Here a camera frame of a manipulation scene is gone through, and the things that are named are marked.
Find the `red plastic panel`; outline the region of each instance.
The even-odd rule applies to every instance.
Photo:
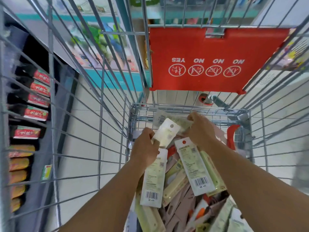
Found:
[[[283,43],[289,29],[150,28],[153,88],[245,93],[242,89]]]

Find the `person's right hand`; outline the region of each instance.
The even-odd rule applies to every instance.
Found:
[[[202,147],[210,139],[216,139],[213,125],[205,116],[192,112],[187,119],[193,121],[187,134],[195,145]]]

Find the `tiled floor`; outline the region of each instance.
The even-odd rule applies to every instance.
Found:
[[[68,133],[75,137],[66,137],[63,153],[67,156],[87,158],[91,160],[70,157],[62,158],[60,171],[58,173],[60,178],[98,174],[97,160],[99,151],[98,129],[100,124],[100,103],[93,96],[93,92],[89,89],[89,86],[82,78],[80,79],[80,82],[90,92],[88,93],[82,88],[82,86],[78,87],[76,96],[82,102],[75,100],[72,115],[86,124],[75,118],[70,119]],[[289,85],[269,100],[263,102],[263,107],[265,108],[263,115],[265,117],[264,126],[266,136],[277,132],[292,122],[295,122],[296,119],[302,117],[308,112],[309,100],[307,96],[303,96],[307,94],[309,83],[300,86],[303,82],[304,80]],[[248,94],[248,96],[236,106],[236,108],[240,108],[251,98],[256,98],[255,96],[260,89],[261,88],[254,89],[252,93]],[[127,127],[129,107],[126,105],[125,112],[123,111],[124,96],[121,96],[121,92],[116,90],[109,91],[108,89],[105,89],[104,93],[104,101],[114,118],[119,121],[118,125],[122,126],[122,123],[124,123],[124,126]],[[188,93],[187,91],[155,91],[154,98],[156,102],[161,104],[192,106],[196,101],[197,94],[197,92]],[[219,97],[226,103],[230,103],[235,95],[232,94],[229,96],[229,93],[221,93]],[[151,94],[149,95],[148,103],[152,103]],[[201,104],[197,100],[195,105],[200,106]],[[251,118],[252,131],[253,136],[255,136],[253,144],[263,141],[260,111],[260,106],[251,111],[251,115],[253,115]],[[101,162],[100,168],[100,174],[102,174],[102,176],[100,176],[100,187],[104,186],[114,176],[114,173],[118,171],[120,162],[119,152],[121,148],[121,130],[106,109],[103,109],[103,119],[101,145],[104,148],[101,148],[101,160],[104,162]],[[152,127],[152,124],[140,123],[140,127],[145,127],[145,125]],[[309,150],[308,136],[306,136],[308,130],[309,123],[307,122],[296,125],[266,141],[267,158],[265,158],[263,143],[254,147],[253,155],[255,157],[255,164],[265,170],[266,165],[268,165],[267,170],[271,174],[280,177],[286,183],[292,184],[293,186],[300,188],[302,191],[309,193],[309,167],[306,166],[309,165],[309,158],[306,155],[308,151],[304,151],[307,149]],[[125,137],[122,139],[122,144],[123,155],[121,156],[120,167],[125,163]],[[60,201],[95,191],[98,187],[97,180],[97,176],[91,176],[60,181]],[[93,195],[94,193],[91,193],[61,204],[62,223],[67,222],[68,219],[70,219],[72,215],[74,215],[76,211]],[[49,215],[46,231],[56,228],[54,208],[52,208]]]

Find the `shopping cart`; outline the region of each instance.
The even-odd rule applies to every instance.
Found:
[[[287,184],[309,194],[307,155],[309,93],[306,89],[309,81],[308,58],[306,58],[309,15],[299,20],[297,26],[290,24],[290,15],[294,11],[297,12],[301,6],[306,6],[306,0],[291,0],[291,3],[286,3],[290,7],[287,7],[284,13],[281,12],[282,17],[278,22],[275,21],[272,24],[265,23],[265,20],[268,15],[273,14],[276,0],[267,2],[253,24],[248,24],[245,18],[251,5],[254,4],[253,0],[244,7],[240,18],[232,17],[237,0],[226,0],[225,4],[220,6],[223,17],[219,24],[211,21],[218,0],[210,0],[203,9],[201,24],[193,25],[185,24],[184,21],[182,24],[166,24],[168,8],[165,2],[162,6],[163,24],[148,24],[149,9],[146,6],[146,0],[141,0],[143,19],[142,25],[138,27],[134,25],[134,19],[131,17],[129,0],[124,0],[130,26],[126,31],[118,28],[114,0],[107,0],[116,26],[116,34],[106,30],[95,3],[87,0],[109,46],[119,77],[92,36],[81,14],[81,7],[77,6],[74,0],[59,0],[68,10],[68,16],[72,17],[81,38],[85,39],[83,44],[90,49],[85,53],[83,45],[75,40],[74,50],[83,52],[84,59],[89,62],[99,82],[84,69],[80,64],[83,59],[77,60],[73,55],[75,51],[71,52],[72,48],[65,42],[60,29],[67,31],[66,35],[72,36],[72,34],[55,9],[56,3],[52,0],[27,1],[45,24],[47,42],[41,42],[38,32],[35,32],[21,15],[16,14],[5,0],[1,0],[0,3],[0,210],[3,232],[56,231],[129,160],[130,150],[138,131],[145,127],[155,129],[152,121],[157,109],[183,117],[196,111],[224,131],[225,135],[222,139],[229,139],[228,129],[238,125],[239,128],[231,134],[232,140],[229,139],[234,142],[237,152]],[[183,19],[185,19],[187,0],[182,8]],[[12,30],[8,33],[8,29],[5,28],[6,13],[16,21],[15,25],[20,24],[23,30],[32,36],[33,41],[40,44],[40,50],[45,52],[45,56],[42,54],[42,58],[46,59],[45,63],[34,60],[35,57],[30,51],[22,51],[23,43],[18,45],[17,35],[14,35]],[[209,28],[213,31],[207,34],[208,38],[222,38],[226,30],[235,28],[294,28],[294,30],[281,47],[270,55],[261,69],[251,75],[250,81],[242,88],[246,94],[237,94],[223,91],[152,91],[151,88],[149,89],[146,81],[150,79],[152,84],[156,75],[153,74],[152,60],[149,60],[149,70],[140,63],[144,60],[140,59],[140,56],[145,53],[141,52],[139,39],[145,37],[146,55],[151,59],[152,50],[147,29],[158,27],[187,28],[188,30]],[[118,35],[128,76],[123,72],[121,60],[117,56],[119,52],[116,54],[110,42],[108,36],[111,34]],[[128,36],[136,53],[135,60],[140,78],[138,83],[142,85],[141,91],[138,91],[138,83],[133,79],[133,72],[125,51],[125,39],[122,36]],[[67,52],[66,60],[63,61],[53,53],[56,47],[62,47]],[[91,55],[97,55],[96,52],[102,58],[98,61],[101,68],[106,68],[103,73],[93,66],[93,60],[90,59]],[[19,56],[50,77],[50,101],[16,81],[12,76],[18,65]],[[50,120],[41,123],[12,112],[6,106],[7,93],[11,92],[6,88],[11,83],[18,85],[29,94],[48,101]],[[12,117],[30,122],[46,131],[44,138],[40,140],[40,148],[35,151],[23,150],[24,153],[34,153],[31,175],[23,182],[10,184],[8,153],[21,151],[9,149],[8,122]],[[50,176],[48,176],[48,168],[52,169]],[[16,212],[11,213],[12,189],[23,184],[30,185],[25,193],[25,202]],[[132,215],[131,219],[128,218],[127,226],[131,221],[134,221]]]

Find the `warning sign icon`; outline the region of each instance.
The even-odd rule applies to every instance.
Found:
[[[191,76],[198,76],[204,72],[204,67],[202,65],[193,65],[188,69],[188,73]]]
[[[176,63],[170,66],[170,68],[168,69],[168,73],[176,77],[182,76],[183,74],[186,73],[186,67],[180,63]]]
[[[213,65],[206,69],[207,76],[218,76],[222,72],[222,67],[219,65]]]
[[[225,77],[233,77],[238,75],[241,72],[240,66],[230,66],[224,70],[223,75]]]

